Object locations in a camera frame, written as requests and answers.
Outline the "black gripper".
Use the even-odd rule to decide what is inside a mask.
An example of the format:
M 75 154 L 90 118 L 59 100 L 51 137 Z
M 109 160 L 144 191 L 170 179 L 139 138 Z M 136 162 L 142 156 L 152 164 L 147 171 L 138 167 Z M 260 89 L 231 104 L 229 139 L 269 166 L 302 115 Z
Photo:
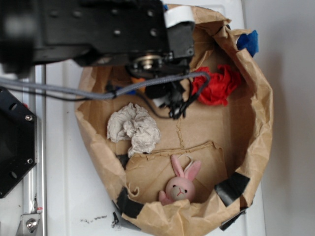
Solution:
M 164 13 L 169 52 L 165 56 L 147 55 L 134 60 L 126 67 L 134 78 L 157 79 L 170 75 L 186 75 L 194 56 L 195 20 L 190 6 L 175 6 Z M 183 99 L 185 89 L 180 81 L 146 86 L 145 95 L 154 101 L 157 107 L 168 107 L 169 117 L 178 119 L 185 116 L 188 103 Z

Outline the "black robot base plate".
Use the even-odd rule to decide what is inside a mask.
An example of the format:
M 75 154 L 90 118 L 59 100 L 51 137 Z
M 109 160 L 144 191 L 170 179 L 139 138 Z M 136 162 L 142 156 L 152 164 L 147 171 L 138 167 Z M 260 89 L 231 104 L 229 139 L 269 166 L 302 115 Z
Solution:
M 0 88 L 0 197 L 5 198 L 35 165 L 35 115 Z

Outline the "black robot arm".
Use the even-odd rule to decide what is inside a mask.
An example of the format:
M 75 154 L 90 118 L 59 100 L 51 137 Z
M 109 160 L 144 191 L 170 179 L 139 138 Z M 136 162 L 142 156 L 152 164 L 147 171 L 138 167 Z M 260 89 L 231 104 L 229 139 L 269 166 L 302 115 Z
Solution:
M 135 78 L 152 80 L 150 99 L 164 97 L 171 118 L 186 114 L 179 81 L 189 74 L 195 26 L 190 6 L 160 0 L 3 0 L 0 63 L 18 78 L 31 68 L 71 59 L 79 66 L 122 65 Z

